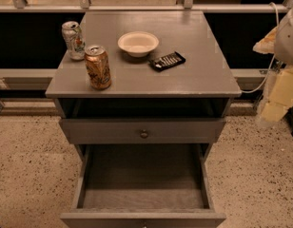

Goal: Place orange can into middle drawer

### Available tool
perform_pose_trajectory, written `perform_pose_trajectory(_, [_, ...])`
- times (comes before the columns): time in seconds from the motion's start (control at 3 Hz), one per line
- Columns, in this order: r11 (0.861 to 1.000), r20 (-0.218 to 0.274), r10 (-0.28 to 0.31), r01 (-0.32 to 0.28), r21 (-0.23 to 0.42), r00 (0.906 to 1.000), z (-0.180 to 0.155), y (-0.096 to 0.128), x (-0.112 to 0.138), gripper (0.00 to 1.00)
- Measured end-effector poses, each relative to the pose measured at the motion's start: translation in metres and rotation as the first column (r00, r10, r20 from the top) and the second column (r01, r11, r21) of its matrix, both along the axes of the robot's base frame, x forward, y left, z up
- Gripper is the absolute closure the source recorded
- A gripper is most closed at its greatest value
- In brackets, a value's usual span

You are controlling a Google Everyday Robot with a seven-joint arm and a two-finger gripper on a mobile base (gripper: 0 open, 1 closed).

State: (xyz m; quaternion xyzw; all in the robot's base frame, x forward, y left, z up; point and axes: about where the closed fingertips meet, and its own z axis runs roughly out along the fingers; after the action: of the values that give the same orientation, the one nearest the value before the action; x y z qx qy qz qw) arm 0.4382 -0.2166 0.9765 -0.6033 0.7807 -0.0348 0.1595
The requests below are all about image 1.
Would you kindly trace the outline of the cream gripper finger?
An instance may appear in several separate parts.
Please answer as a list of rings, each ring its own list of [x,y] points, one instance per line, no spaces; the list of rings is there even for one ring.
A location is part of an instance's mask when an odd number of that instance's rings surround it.
[[[293,66],[286,66],[280,72],[270,72],[257,108],[256,123],[269,127],[280,121],[292,106]]]
[[[273,28],[266,34],[266,36],[262,40],[260,40],[254,45],[253,50],[261,54],[273,54],[276,33],[277,28]]]

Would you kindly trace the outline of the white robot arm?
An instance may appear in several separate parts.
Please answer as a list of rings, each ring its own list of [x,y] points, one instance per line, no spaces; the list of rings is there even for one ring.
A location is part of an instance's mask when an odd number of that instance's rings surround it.
[[[261,124],[277,123],[293,107],[293,7],[275,28],[254,45],[253,50],[273,54],[275,59],[285,64],[285,69],[280,72],[269,73],[264,97],[258,106]]]

